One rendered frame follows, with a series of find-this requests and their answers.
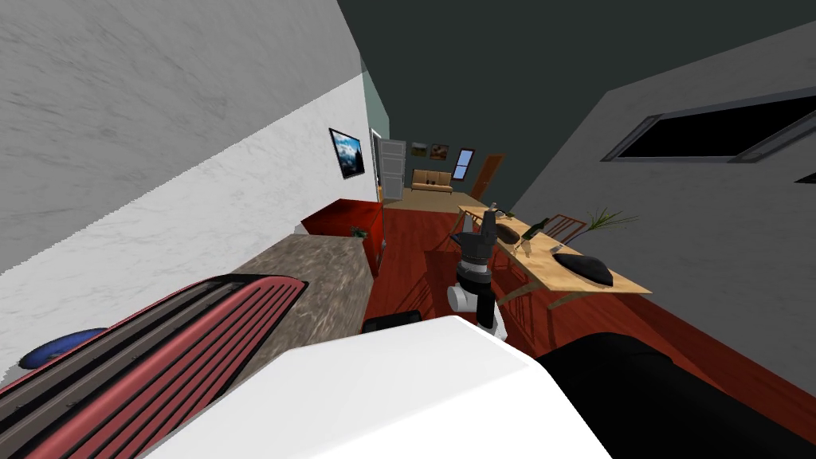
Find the red ribbed dish rack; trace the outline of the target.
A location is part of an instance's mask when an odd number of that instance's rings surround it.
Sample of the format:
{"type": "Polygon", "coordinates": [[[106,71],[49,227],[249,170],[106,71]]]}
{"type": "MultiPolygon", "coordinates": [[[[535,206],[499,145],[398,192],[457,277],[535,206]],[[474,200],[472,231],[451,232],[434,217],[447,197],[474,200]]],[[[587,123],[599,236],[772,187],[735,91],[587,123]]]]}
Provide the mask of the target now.
{"type": "Polygon", "coordinates": [[[137,459],[236,381],[300,299],[230,273],[152,304],[0,388],[0,459],[137,459]]]}

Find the blue plate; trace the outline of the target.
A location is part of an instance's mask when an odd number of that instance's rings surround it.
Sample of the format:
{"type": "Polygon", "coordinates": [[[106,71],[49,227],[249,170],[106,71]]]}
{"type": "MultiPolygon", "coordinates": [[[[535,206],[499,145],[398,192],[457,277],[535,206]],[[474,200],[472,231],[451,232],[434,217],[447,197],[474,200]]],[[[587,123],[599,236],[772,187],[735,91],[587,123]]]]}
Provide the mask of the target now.
{"type": "Polygon", "coordinates": [[[25,370],[38,369],[105,331],[106,328],[91,328],[50,340],[25,354],[19,360],[18,366],[25,370]]]}

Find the black bowl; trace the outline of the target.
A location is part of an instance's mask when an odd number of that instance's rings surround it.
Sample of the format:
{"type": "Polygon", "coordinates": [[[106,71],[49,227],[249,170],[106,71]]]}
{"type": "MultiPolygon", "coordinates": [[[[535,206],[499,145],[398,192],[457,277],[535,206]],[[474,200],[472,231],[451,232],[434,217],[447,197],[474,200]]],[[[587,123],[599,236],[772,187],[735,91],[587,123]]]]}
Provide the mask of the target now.
{"type": "Polygon", "coordinates": [[[604,262],[596,257],[571,253],[555,253],[553,258],[565,269],[577,276],[585,278],[587,281],[607,287],[614,285],[614,277],[611,271],[604,262]]]}

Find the green houseplant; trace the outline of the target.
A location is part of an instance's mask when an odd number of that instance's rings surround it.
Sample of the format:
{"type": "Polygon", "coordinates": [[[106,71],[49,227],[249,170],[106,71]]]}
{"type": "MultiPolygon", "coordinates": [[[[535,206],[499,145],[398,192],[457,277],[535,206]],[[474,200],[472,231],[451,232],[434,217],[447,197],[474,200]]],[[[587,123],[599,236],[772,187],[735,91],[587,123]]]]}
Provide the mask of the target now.
{"type": "Polygon", "coordinates": [[[590,218],[590,223],[586,227],[586,231],[595,230],[612,230],[618,227],[624,227],[627,224],[634,223],[639,220],[638,216],[622,216],[622,212],[610,212],[608,208],[602,210],[595,210],[587,212],[590,218]]]}

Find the tan sofa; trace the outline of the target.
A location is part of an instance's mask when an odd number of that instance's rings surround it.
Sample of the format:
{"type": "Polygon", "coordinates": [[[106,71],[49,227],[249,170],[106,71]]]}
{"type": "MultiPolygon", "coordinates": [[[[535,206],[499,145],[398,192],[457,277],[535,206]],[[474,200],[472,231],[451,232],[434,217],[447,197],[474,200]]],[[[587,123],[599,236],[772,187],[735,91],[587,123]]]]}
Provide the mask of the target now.
{"type": "Polygon", "coordinates": [[[452,194],[451,179],[450,172],[414,169],[410,188],[452,194]]]}

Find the large dark window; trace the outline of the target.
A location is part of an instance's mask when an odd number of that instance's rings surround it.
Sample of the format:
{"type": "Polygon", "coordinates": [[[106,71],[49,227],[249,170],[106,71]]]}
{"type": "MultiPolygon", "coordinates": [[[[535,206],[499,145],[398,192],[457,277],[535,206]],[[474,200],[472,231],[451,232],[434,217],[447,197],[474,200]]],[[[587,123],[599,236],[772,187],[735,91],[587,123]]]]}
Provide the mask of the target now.
{"type": "Polygon", "coordinates": [[[651,114],[603,157],[619,163],[757,163],[816,133],[816,87],[651,114]]]}

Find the light wooden table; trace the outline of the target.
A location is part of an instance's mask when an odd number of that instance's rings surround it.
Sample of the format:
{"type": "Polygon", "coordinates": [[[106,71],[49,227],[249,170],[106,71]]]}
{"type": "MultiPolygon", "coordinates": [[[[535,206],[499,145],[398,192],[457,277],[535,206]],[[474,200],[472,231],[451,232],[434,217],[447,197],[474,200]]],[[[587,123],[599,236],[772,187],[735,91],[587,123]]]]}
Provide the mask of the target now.
{"type": "MultiPolygon", "coordinates": [[[[458,206],[458,217],[454,227],[450,233],[456,230],[460,225],[465,215],[472,216],[475,219],[481,219],[487,210],[483,206],[458,206]]],[[[508,227],[516,232],[524,232],[529,228],[529,225],[524,224],[518,219],[508,220],[501,219],[498,222],[503,222],[508,227]]],[[[497,242],[497,247],[507,255],[508,259],[515,263],[530,280],[530,283],[525,284],[509,294],[497,299],[496,303],[502,305],[510,300],[533,292],[537,289],[545,288],[551,292],[563,292],[565,296],[560,297],[554,303],[547,306],[548,309],[554,309],[569,301],[600,293],[626,293],[626,294],[650,294],[651,291],[634,283],[628,278],[625,278],[614,271],[611,272],[613,277],[613,285],[605,286],[586,280],[580,277],[565,267],[560,265],[554,258],[554,254],[567,253],[580,255],[580,253],[569,248],[568,245],[560,245],[555,239],[547,235],[539,235],[532,238],[531,241],[522,242],[521,249],[513,249],[514,245],[508,245],[502,241],[497,242]]],[[[458,287],[449,287],[448,301],[456,312],[462,311],[476,311],[477,300],[472,294],[464,292],[458,287]]]]}

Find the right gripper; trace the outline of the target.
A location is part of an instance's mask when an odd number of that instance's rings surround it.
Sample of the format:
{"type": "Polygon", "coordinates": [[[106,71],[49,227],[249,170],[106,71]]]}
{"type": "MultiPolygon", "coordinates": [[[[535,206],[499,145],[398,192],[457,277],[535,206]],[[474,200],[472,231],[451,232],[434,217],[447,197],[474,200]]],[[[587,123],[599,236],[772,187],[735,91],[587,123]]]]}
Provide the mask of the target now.
{"type": "Polygon", "coordinates": [[[492,203],[483,213],[481,231],[460,232],[453,235],[453,241],[460,247],[463,258],[485,261],[492,256],[497,241],[496,203],[492,203]]]}

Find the brown door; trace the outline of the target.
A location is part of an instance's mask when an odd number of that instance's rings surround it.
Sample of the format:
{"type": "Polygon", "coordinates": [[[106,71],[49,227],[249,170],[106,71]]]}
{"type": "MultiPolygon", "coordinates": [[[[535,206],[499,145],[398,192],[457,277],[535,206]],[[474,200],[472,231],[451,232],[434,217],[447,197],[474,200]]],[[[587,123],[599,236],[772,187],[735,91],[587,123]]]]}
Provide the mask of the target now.
{"type": "Polygon", "coordinates": [[[488,155],[482,164],[477,179],[473,184],[470,197],[481,202],[483,195],[489,187],[492,177],[503,162],[505,155],[488,155]]]}

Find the framed mountain picture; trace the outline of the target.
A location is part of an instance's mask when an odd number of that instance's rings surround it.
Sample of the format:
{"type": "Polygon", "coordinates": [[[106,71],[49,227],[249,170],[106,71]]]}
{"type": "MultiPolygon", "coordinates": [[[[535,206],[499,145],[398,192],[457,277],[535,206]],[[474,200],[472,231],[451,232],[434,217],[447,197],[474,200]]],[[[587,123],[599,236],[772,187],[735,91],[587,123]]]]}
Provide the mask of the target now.
{"type": "Polygon", "coordinates": [[[329,128],[341,175],[344,179],[365,173],[362,145],[359,139],[329,128]]]}

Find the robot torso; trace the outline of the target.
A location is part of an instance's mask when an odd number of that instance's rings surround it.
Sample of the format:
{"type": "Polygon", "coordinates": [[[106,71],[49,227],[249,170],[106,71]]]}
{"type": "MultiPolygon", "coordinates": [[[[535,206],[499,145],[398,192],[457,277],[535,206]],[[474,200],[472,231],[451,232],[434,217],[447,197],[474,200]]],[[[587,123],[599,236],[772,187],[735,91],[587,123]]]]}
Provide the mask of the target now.
{"type": "Polygon", "coordinates": [[[286,351],[140,459],[611,459],[532,358],[456,316],[286,351]]]}

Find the red cabinet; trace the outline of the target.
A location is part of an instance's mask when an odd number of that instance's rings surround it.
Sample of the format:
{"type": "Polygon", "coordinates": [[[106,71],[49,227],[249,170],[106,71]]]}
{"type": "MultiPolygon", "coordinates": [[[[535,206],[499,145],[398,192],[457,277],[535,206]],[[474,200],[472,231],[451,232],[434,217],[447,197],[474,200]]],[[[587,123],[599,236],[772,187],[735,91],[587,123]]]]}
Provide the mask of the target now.
{"type": "Polygon", "coordinates": [[[363,248],[372,276],[379,275],[386,245],[381,202],[341,198],[305,218],[301,224],[309,234],[335,237],[351,237],[352,226],[366,229],[369,236],[361,238],[363,248]]]}

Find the white door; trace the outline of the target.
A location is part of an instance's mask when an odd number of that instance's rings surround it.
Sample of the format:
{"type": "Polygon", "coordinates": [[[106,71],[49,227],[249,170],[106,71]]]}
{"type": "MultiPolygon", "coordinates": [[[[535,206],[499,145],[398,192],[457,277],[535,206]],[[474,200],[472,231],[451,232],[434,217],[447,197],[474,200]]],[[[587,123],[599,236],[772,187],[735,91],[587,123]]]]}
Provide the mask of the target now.
{"type": "Polygon", "coordinates": [[[406,143],[393,139],[378,139],[379,176],[385,201],[402,201],[406,143]]]}

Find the small blue window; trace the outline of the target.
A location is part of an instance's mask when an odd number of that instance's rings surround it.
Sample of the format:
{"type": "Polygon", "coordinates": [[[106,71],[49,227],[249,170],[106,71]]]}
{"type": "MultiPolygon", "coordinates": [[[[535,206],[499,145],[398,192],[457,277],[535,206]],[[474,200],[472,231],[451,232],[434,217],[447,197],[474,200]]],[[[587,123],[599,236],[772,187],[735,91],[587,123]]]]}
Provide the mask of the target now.
{"type": "Polygon", "coordinates": [[[457,163],[452,174],[453,181],[464,181],[474,152],[473,149],[462,148],[458,153],[457,163]]]}

